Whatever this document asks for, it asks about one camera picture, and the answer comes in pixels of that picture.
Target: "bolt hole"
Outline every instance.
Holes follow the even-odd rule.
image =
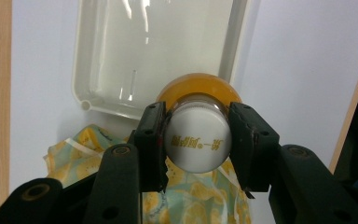
[[[50,186],[48,184],[38,184],[24,191],[21,197],[24,201],[30,202],[43,197],[49,190]]]
[[[342,221],[350,222],[351,221],[351,214],[349,214],[347,211],[344,211],[342,209],[336,209],[334,211],[334,215],[338,217]]]
[[[106,220],[113,219],[118,216],[118,208],[111,206],[103,211],[103,218]]]
[[[130,152],[130,148],[129,147],[117,147],[112,152],[113,152],[113,154],[116,154],[116,155],[124,155],[124,154]]]
[[[150,135],[150,134],[152,134],[152,133],[153,133],[152,130],[146,130],[146,131],[145,131],[145,134],[147,134],[147,135]]]

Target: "yellow pattern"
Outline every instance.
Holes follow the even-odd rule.
[[[184,224],[208,223],[204,205],[199,202],[192,203],[185,210],[183,223]]]
[[[100,167],[100,164],[101,164],[100,157],[96,156],[96,157],[88,158],[82,164],[77,166],[77,169],[76,169],[77,176],[80,179],[83,179],[89,175],[96,173]]]

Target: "jar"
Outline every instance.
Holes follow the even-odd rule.
[[[164,147],[176,166],[199,174],[227,159],[231,149],[228,107],[231,102],[241,103],[241,98],[225,80],[188,74],[170,82],[157,101],[167,106]]]

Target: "cloth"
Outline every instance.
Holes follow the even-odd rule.
[[[90,125],[48,149],[44,157],[48,177],[60,180],[66,188],[97,172],[103,152],[124,142]],[[185,172],[169,159],[166,164],[166,191],[142,193],[144,223],[251,223],[247,199],[230,159],[205,174]]]
[[[125,142],[107,130],[91,124],[74,138],[68,138],[48,148],[48,155],[44,157],[48,177],[60,180],[66,188],[96,173],[104,151],[120,143]]]

